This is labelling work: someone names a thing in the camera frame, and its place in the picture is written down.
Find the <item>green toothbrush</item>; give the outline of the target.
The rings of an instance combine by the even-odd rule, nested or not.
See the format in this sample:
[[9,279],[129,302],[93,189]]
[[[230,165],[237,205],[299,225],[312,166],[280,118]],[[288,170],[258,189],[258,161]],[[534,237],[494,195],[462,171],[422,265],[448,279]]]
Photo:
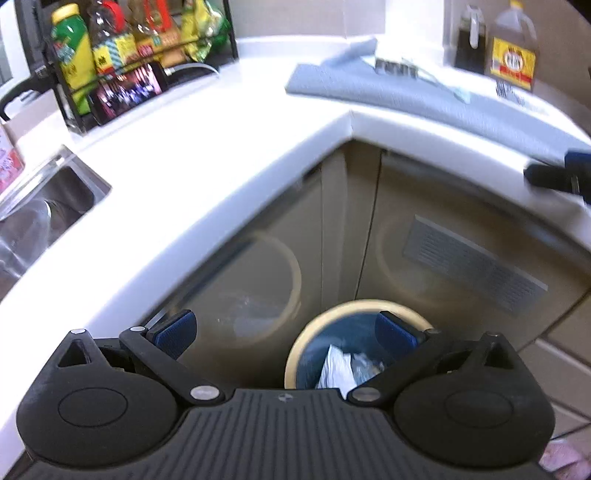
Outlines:
[[442,83],[435,75],[406,58],[402,58],[402,64],[409,69],[409,75],[411,77],[427,82],[441,90],[445,90],[452,94],[457,100],[465,104],[471,102],[471,93],[469,91]]

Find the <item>black smartphone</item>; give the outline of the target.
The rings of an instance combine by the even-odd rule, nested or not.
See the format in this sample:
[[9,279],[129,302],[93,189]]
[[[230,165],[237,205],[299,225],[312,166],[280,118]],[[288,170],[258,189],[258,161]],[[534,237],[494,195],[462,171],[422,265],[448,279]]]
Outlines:
[[87,100],[94,120],[102,126],[167,90],[164,69],[157,62],[149,62],[100,83]]

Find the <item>pink soap pump bottle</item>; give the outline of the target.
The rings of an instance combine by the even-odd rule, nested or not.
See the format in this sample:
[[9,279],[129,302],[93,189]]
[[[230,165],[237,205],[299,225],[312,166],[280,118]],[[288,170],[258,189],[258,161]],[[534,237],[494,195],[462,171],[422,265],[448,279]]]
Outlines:
[[0,193],[9,186],[24,170],[25,166],[17,149],[10,140],[5,128],[0,127]]

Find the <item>blue bin liner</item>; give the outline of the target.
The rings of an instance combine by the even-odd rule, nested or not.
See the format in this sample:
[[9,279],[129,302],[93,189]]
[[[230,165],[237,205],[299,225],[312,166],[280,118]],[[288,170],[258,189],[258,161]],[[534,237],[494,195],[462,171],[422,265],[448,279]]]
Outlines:
[[342,396],[383,373],[423,342],[423,331],[389,311],[349,314],[312,336],[297,360],[297,389]]

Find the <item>green yellow-cap bottle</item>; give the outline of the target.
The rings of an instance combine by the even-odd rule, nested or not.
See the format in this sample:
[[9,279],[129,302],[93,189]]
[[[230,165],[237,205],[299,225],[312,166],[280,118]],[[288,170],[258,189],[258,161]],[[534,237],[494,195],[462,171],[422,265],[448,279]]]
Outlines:
[[51,40],[65,82],[80,115],[90,112],[87,94],[96,70],[87,26],[76,3],[57,8],[51,15]]

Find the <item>steel sink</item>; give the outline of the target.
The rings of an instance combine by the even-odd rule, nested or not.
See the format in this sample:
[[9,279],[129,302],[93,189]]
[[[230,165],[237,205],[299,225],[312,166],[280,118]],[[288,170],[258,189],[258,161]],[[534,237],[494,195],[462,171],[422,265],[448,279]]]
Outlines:
[[66,147],[12,190],[1,202],[1,295],[109,191]]

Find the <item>glass pot lid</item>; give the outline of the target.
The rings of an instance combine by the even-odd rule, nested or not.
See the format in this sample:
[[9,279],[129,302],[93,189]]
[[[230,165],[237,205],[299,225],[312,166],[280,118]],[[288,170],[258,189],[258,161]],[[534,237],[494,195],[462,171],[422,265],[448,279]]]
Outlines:
[[18,280],[49,246],[51,209],[32,200],[1,221],[1,276]]

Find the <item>clear plastic bag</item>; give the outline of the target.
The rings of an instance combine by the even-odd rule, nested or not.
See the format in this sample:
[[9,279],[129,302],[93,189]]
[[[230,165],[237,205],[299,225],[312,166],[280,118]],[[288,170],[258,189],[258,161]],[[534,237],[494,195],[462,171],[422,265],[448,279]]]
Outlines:
[[366,383],[385,370],[383,362],[370,359],[365,353],[353,354],[351,358],[353,379],[356,385]]

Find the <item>cream trash bin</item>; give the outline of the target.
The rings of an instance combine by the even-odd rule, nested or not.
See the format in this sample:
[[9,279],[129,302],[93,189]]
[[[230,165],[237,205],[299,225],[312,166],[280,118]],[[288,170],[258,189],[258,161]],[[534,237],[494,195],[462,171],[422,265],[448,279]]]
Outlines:
[[432,327],[416,311],[392,301],[339,304],[308,322],[294,341],[284,369],[284,387],[314,388],[331,346],[389,366],[422,343],[421,336]]

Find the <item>grey counter mat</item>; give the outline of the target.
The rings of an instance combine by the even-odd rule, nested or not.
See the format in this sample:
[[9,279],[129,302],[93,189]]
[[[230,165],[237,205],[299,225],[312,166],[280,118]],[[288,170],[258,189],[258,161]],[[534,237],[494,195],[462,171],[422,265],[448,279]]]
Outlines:
[[377,71],[363,59],[376,47],[377,41],[372,39],[355,43],[320,65],[297,65],[287,82],[287,93],[424,117],[551,163],[561,164],[570,152],[590,152],[589,144],[515,104],[459,93],[430,80]]

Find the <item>metal cookie cutter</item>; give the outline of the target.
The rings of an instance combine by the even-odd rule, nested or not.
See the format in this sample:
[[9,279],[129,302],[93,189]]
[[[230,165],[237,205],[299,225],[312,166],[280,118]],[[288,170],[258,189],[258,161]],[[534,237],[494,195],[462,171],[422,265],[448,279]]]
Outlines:
[[378,74],[393,75],[416,79],[419,76],[419,68],[404,60],[391,61],[382,58],[376,58],[375,70]]

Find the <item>large cooking wine jug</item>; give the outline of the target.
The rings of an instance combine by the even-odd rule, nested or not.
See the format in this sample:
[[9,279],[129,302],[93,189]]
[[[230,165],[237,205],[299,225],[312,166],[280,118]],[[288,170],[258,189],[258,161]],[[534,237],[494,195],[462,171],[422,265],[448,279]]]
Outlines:
[[539,44],[535,26],[521,1],[511,1],[489,29],[485,74],[531,92]]

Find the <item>amber red-label oil bottle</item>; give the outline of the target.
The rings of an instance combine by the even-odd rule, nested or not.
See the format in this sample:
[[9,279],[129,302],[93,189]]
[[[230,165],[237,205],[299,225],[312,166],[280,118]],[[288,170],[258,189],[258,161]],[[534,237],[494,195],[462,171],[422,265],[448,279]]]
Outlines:
[[157,61],[163,68],[185,62],[180,30],[166,0],[129,1],[128,8],[135,44],[142,58]]

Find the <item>yellow green snack bag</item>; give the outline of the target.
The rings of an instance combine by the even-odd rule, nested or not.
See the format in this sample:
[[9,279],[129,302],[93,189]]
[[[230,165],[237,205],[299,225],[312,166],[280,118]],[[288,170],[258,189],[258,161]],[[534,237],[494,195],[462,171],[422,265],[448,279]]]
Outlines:
[[228,42],[229,21],[221,10],[205,0],[185,0],[181,14],[181,41],[185,55],[204,63],[211,52]]

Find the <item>cabinet vent grille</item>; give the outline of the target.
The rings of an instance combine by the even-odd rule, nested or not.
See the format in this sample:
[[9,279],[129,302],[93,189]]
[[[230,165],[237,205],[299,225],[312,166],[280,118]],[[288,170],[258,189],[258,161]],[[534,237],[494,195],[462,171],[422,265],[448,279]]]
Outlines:
[[548,292],[545,283],[527,272],[420,216],[414,219],[404,255],[511,314],[522,314]]

